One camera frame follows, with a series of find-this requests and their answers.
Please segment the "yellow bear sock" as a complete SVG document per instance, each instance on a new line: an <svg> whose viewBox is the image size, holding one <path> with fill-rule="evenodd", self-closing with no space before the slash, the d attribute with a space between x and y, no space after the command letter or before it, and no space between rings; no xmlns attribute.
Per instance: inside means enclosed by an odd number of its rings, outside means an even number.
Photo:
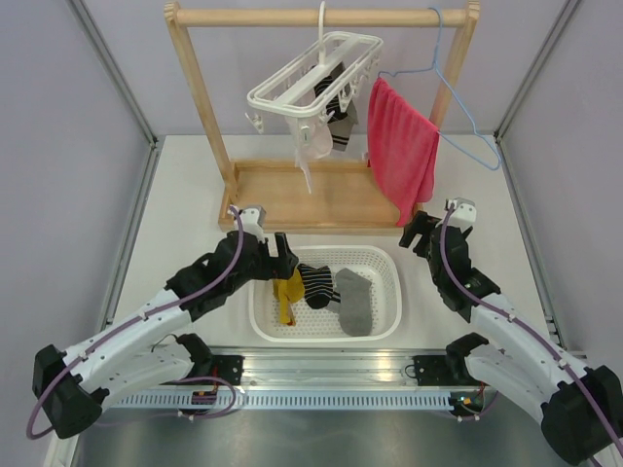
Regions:
<svg viewBox="0 0 623 467"><path fill-rule="evenodd" d="M274 297L278 301L279 323L286 326L295 326L296 319L292 305L301 301L305 296L305 286L298 269L294 269L289 279L275 279L273 281Z"/></svg>

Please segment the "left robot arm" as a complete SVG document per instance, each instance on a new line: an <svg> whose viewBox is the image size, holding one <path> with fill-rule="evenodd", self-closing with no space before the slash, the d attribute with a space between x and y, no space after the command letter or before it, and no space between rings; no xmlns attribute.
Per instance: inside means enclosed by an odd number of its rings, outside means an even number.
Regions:
<svg viewBox="0 0 623 467"><path fill-rule="evenodd" d="M290 278L299 259L285 233L275 234L275 244L277 254L271 256L267 240L231 231L125 320L64 350L52 344L39 350L33 411L45 413L50 431L67 439L118 401L155 385L231 386L215 373L205 342L185 329L249 281Z"/></svg>

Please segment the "aluminium frame post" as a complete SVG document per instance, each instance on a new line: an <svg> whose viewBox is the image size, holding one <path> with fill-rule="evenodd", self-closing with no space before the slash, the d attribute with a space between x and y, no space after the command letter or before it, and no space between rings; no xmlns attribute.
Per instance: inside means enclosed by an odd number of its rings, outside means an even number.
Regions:
<svg viewBox="0 0 623 467"><path fill-rule="evenodd" d="M554 22L549 28L536 53L536 56L532 60L528 71L526 72L520 86L517 88L517 91L505 111L500 124L494 132L495 141L497 143L500 143L504 135L508 132L517 114L522 108L524 101L536 83L537 78L540 76L550 57L556 50L568 26L571 24L582 4L582 0L566 0L561 10L557 13Z"/></svg>
<svg viewBox="0 0 623 467"><path fill-rule="evenodd" d="M114 88L124 101L127 109L138 126L143 138L147 141L150 148L155 148L158 144L158 136L148 123L133 91L131 90L124 73L113 56L106 40L101 33L96 21L87 5L83 0L67 0L66 5L78 21L81 29L86 34L92 49L99 62L104 68L108 78Z"/></svg>

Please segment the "pink towel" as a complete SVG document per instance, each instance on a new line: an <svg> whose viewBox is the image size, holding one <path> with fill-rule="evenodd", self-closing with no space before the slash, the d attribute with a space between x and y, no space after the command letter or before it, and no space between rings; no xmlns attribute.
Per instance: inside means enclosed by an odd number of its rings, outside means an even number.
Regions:
<svg viewBox="0 0 623 467"><path fill-rule="evenodd" d="M368 105L369 165L403 227L419 203L432 199L439 131L385 79L374 83Z"/></svg>

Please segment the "grey striped-cuff sock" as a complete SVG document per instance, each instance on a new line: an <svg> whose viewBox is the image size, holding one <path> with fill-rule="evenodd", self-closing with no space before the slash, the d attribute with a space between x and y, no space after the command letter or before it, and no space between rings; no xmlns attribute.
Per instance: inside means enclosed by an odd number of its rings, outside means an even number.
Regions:
<svg viewBox="0 0 623 467"><path fill-rule="evenodd" d="M333 149L344 152L350 141L353 128L358 125L358 114L351 101L345 113L338 111L327 124L330 130Z"/></svg>
<svg viewBox="0 0 623 467"><path fill-rule="evenodd" d="M373 328L371 281L350 269L341 269L335 275L335 284L336 290L326 308L338 315L347 335L369 336Z"/></svg>

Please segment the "left aluminium frame post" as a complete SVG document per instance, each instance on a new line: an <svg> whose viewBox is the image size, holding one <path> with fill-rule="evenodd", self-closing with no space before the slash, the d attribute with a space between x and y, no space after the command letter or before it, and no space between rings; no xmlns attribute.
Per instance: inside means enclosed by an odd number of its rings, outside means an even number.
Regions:
<svg viewBox="0 0 623 467"><path fill-rule="evenodd" d="M131 90L124 73L113 56L106 40L101 33L96 21L87 5L83 0L67 0L66 5L78 21L81 29L86 34L92 49L99 62L104 68L108 78L114 88L124 101L127 109L138 126L143 138L147 141L150 148L155 148L158 144L158 136L148 123L133 91Z"/></svg>

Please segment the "white perforated plastic basket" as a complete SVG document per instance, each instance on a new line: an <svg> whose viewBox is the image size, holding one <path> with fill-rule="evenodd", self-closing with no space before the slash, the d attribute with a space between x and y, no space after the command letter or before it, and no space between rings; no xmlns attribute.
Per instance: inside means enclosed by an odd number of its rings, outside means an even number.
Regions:
<svg viewBox="0 0 623 467"><path fill-rule="evenodd" d="M342 330L337 313L315 310L304 300L291 306L296 324L282 324L273 285L254 281L250 286L248 314L258 336L275 344L324 346L381 340L398 327L402 317L400 283L396 266L384 250L370 245L315 245L298 247L294 253L301 263L310 267L326 266L332 273L349 269L371 282L371 333L352 337Z"/></svg>

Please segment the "white plastic clip hanger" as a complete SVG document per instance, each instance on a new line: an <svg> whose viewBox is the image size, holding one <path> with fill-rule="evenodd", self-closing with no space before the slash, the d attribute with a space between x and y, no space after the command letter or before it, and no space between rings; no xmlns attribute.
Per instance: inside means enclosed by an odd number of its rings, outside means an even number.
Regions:
<svg viewBox="0 0 623 467"><path fill-rule="evenodd" d="M378 65L384 41L372 35L324 31L325 4L318 9L317 41L247 94L249 107L281 117L318 117L327 125L326 105L339 97L343 112L359 95L361 83ZM342 62L345 71L321 95L314 86Z"/></svg>

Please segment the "right aluminium frame post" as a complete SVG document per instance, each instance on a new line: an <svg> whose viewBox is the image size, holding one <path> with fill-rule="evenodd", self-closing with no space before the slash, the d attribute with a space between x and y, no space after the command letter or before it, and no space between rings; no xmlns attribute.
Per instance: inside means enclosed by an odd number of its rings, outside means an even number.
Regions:
<svg viewBox="0 0 623 467"><path fill-rule="evenodd" d="M495 141L497 143L500 143L504 135L508 132L517 114L522 108L524 101L536 83L537 78L540 76L550 57L556 50L568 26L571 24L582 4L582 0L566 0L561 10L557 13L554 22L549 28L536 53L536 56L532 60L528 71L526 72L520 86L517 88L517 91L505 111L500 124L494 132Z"/></svg>

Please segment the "black white-striped sock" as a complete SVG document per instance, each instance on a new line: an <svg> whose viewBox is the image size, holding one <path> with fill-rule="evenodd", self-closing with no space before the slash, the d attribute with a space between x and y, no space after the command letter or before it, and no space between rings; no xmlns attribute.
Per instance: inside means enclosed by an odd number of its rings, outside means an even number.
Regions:
<svg viewBox="0 0 623 467"><path fill-rule="evenodd" d="M314 86L314 95L319 96L325 92L344 71L344 64L342 62L338 63L329 75L325 76ZM331 122L341 121L347 116L347 113L341 110L338 96L334 96L328 102L326 105L326 113L331 115Z"/></svg>
<svg viewBox="0 0 623 467"><path fill-rule="evenodd" d="M333 275L328 266L315 268L299 264L298 272L303 281L304 299L310 308L339 311L341 296L334 285Z"/></svg>

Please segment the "aluminium mounting rail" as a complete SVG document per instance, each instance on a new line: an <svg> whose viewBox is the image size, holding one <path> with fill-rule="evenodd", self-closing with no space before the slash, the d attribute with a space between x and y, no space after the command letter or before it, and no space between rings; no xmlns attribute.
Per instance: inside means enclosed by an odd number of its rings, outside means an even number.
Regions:
<svg viewBox="0 0 623 467"><path fill-rule="evenodd" d="M158 384L175 384L186 377L220 377L229 384L264 389L316 389L397 387L475 388L481 383L467 374L458 357L441 350L388 350L337 348L234 348L210 349L209 368L181 376L188 358L185 347L173 351L174 342L157 345L130 357L107 380L130 384L143 380L139 391Z"/></svg>

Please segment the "wooden clothes rack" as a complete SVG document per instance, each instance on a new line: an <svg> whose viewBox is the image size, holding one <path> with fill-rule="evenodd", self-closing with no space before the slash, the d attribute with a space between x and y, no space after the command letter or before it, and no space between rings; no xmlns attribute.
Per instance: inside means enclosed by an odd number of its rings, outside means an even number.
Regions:
<svg viewBox="0 0 623 467"><path fill-rule="evenodd" d="M442 10L444 20L456 34L464 23L463 9ZM303 172L295 165L294 142L287 157L278 160L274 147L260 146L257 159L233 161L229 158L217 123L189 31L193 27L279 26L298 32L315 26L317 10L304 9L183 9L177 3L165 6L164 16L172 44L179 57L199 113L213 157L224 181L224 205L260 205L266 209L265 227L271 232L293 234L386 234L396 231L398 209L376 184L368 159L367 118L372 87L378 65L370 78L361 83L359 95L352 100L358 114L344 152L332 149L326 158L308 161L312 194L307 190ZM325 8L324 31L363 33L364 27L438 27L431 10L334 10ZM284 117L249 107L249 122L264 128L268 117L285 122Z"/></svg>

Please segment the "white sock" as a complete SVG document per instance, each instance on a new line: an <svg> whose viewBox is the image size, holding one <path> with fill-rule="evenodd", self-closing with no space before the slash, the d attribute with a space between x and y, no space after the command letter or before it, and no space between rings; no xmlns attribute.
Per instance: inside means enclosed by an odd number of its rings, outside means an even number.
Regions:
<svg viewBox="0 0 623 467"><path fill-rule="evenodd" d="M289 132L294 142L295 159L315 161L326 158L333 149L331 132L318 117L296 119L286 117Z"/></svg>
<svg viewBox="0 0 623 467"><path fill-rule="evenodd" d="M304 174L308 193L312 194L312 176L309 168L306 153L302 148L295 149L295 165L301 169Z"/></svg>

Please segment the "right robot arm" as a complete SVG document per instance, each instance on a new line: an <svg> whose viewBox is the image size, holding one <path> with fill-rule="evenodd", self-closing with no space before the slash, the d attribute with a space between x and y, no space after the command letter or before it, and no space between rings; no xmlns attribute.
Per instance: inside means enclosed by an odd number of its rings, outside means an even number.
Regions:
<svg viewBox="0 0 623 467"><path fill-rule="evenodd" d="M444 305L474 331L446 347L449 379L483 382L527 413L550 448L565 462L595 460L608 447L622 448L622 387L606 366L590 367L536 331L473 267L467 238L476 208L450 200L437 218L418 211L404 226L400 246L427 261Z"/></svg>

